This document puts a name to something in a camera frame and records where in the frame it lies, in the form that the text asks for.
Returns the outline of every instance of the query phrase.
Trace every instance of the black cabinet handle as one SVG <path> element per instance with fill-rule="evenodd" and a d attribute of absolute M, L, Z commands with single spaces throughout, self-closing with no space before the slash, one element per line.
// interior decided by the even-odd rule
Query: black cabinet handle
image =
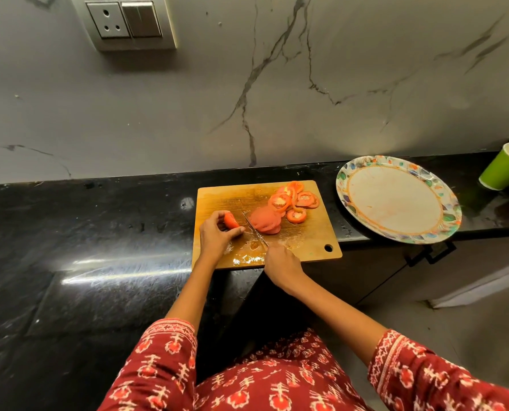
<path fill-rule="evenodd" d="M 405 261 L 409 267 L 414 267 L 423 259 L 426 259 L 426 261 L 432 265 L 449 255 L 454 250 L 456 250 L 455 244 L 449 241 L 439 242 L 432 245 L 423 245 L 422 251 L 420 251 L 419 254 L 413 258 L 405 256 Z"/>

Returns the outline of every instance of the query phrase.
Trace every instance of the red patterned fabric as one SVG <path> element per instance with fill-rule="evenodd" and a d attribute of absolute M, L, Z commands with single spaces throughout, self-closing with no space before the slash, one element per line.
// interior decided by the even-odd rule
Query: red patterned fabric
<path fill-rule="evenodd" d="M 99 411 L 369 410 L 311 330 L 239 359 L 195 384 L 197 341 L 189 323 L 150 326 Z M 505 411 L 509 390 L 471 375 L 395 331 L 380 341 L 368 378 L 392 411 Z"/>

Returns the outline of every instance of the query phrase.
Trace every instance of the knife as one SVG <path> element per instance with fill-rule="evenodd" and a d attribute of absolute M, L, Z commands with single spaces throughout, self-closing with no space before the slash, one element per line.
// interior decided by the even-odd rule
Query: knife
<path fill-rule="evenodd" d="M 247 220 L 247 222 L 249 223 L 249 226 L 251 227 L 251 229 L 254 231 L 254 233 L 257 235 L 258 239 L 264 244 L 266 245 L 266 249 L 268 249 L 268 243 L 266 242 L 266 240 L 263 238 L 262 235 L 260 235 L 260 233 L 255 229 L 255 227 L 253 226 L 253 224 L 251 223 L 251 221 L 249 220 L 249 218 L 247 217 L 246 215 L 247 212 L 243 212 L 243 216 L 245 217 L 245 219 Z"/>

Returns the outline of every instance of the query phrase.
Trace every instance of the plate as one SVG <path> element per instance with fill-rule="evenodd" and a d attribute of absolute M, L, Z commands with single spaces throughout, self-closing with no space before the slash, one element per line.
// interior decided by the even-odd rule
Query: plate
<path fill-rule="evenodd" d="M 458 199 L 435 174 L 401 158 L 363 156 L 336 177 L 340 201 L 376 233 L 409 244 L 432 244 L 460 227 Z"/>

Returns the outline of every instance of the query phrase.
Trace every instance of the wall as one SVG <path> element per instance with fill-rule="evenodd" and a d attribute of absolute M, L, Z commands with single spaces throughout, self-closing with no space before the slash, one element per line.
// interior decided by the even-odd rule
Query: wall
<path fill-rule="evenodd" d="M 167 2 L 176 52 L 101 54 L 70 0 L 0 0 L 0 183 L 509 138 L 509 0 Z"/>

